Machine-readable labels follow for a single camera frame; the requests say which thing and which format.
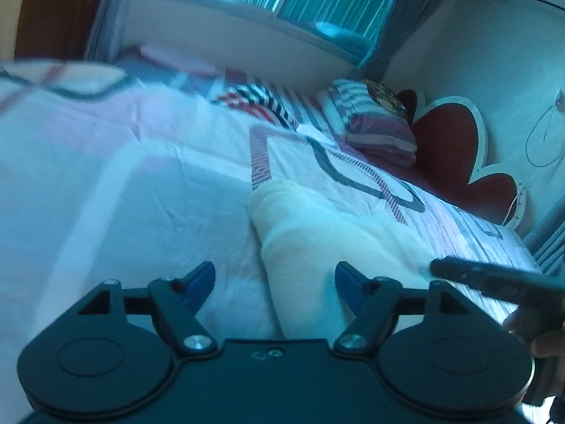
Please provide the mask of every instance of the human hand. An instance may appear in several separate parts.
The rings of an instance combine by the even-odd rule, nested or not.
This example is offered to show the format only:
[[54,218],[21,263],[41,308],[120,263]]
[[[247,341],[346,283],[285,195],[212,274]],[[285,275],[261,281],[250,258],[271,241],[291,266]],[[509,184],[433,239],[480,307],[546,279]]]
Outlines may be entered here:
[[[508,316],[503,326],[520,336],[521,326],[529,322],[527,318],[525,311],[518,309]],[[565,328],[541,334],[531,341],[529,348],[535,358],[558,357],[553,383],[547,396],[553,397],[561,394],[565,386]]]

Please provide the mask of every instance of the finger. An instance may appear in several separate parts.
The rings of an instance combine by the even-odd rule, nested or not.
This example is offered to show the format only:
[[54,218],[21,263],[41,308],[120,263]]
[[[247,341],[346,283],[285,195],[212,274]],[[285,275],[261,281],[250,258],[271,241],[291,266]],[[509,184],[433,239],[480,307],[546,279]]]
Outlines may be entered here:
[[565,329],[560,328],[538,336],[533,340],[531,350],[534,357],[565,355]]
[[502,322],[502,327],[506,328],[508,331],[516,330],[516,322],[518,321],[518,317],[520,316],[520,310],[515,310],[512,314],[510,314],[504,322]]
[[560,395],[563,392],[563,382],[559,379],[554,379],[552,382],[552,386],[549,388],[547,392],[547,397],[555,397],[556,395]]

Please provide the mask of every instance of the wooden door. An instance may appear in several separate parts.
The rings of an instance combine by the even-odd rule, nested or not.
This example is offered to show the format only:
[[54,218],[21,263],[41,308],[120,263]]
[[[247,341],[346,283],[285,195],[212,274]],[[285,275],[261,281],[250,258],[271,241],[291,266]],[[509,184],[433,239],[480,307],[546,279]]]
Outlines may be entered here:
[[22,0],[16,58],[82,59],[100,0]]

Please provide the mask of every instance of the windowsill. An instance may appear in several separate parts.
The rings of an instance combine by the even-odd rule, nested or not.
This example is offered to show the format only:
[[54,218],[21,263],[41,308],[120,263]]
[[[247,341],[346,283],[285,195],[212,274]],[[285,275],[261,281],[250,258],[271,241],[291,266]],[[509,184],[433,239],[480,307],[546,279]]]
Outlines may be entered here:
[[223,11],[232,16],[241,17],[243,19],[252,20],[253,22],[259,22],[259,24],[264,24],[268,27],[274,28],[281,31],[287,35],[294,38],[300,39],[306,43],[323,49],[330,54],[344,59],[357,65],[362,59],[358,58],[354,54],[348,52],[347,50],[341,48],[340,46],[328,41],[327,39],[316,35],[308,30],[304,30],[295,24],[291,24],[286,20],[281,20],[275,17],[274,13],[267,11],[266,9],[258,8],[255,5],[248,4],[244,1],[237,0],[184,0],[191,3],[196,3],[199,5],[208,6],[209,8],[217,9]]

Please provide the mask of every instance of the folded towel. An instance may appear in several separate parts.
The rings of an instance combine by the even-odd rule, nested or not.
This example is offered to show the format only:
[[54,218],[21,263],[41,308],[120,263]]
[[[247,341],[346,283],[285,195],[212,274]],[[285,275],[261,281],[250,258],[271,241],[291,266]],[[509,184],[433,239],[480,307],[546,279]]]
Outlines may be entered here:
[[[340,261],[369,278],[391,277],[406,288],[427,288],[432,280],[429,246],[386,213],[360,217],[339,212],[319,193],[273,180],[255,191],[250,214],[287,338],[334,342],[351,323],[352,314],[335,290],[334,271]],[[397,329],[421,319],[403,317]]]

